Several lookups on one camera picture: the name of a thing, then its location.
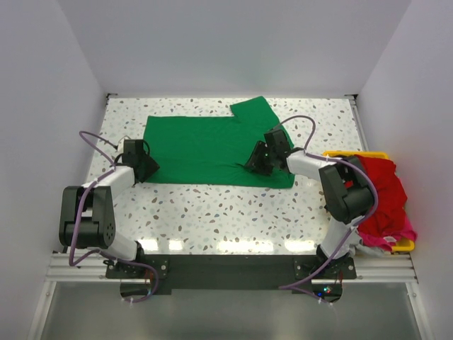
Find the green t shirt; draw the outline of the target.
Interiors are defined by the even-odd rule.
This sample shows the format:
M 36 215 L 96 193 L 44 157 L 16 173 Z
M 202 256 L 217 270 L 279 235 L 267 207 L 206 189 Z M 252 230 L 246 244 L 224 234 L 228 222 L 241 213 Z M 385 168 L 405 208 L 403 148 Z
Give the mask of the green t shirt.
M 235 103 L 225 117 L 149 116 L 144 140 L 160 166 L 150 183 L 287 189 L 294 176 L 265 176 L 245 168 L 256 143 L 279 119 L 264 97 Z

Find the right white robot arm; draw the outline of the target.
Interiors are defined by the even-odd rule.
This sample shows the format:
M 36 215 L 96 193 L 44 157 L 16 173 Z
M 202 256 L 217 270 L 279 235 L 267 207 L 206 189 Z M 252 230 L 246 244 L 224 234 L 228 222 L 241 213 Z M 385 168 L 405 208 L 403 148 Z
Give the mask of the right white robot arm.
M 324 240 L 317 247 L 316 272 L 332 278 L 340 270 L 339 259 L 358 243 L 357 228 L 379 205 L 375 185 L 357 156 L 327 157 L 291 147 L 286 134 L 271 130 L 251 152 L 245 168 L 269 176 L 279 169 L 305 176 L 321 184 L 325 209 L 331 216 Z

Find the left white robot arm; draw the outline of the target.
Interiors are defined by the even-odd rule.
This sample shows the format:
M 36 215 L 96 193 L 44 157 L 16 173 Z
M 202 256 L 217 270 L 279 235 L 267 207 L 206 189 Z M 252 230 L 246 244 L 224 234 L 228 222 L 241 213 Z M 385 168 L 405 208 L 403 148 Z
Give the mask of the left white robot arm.
M 69 250 L 69 265 L 100 254 L 122 260 L 122 270 L 131 278 L 147 269 L 143 248 L 117 231 L 114 199 L 138 183 L 144 183 L 160 166 L 151 157 L 145 140 L 125 139 L 108 171 L 82 186 L 63 190 L 59 241 Z

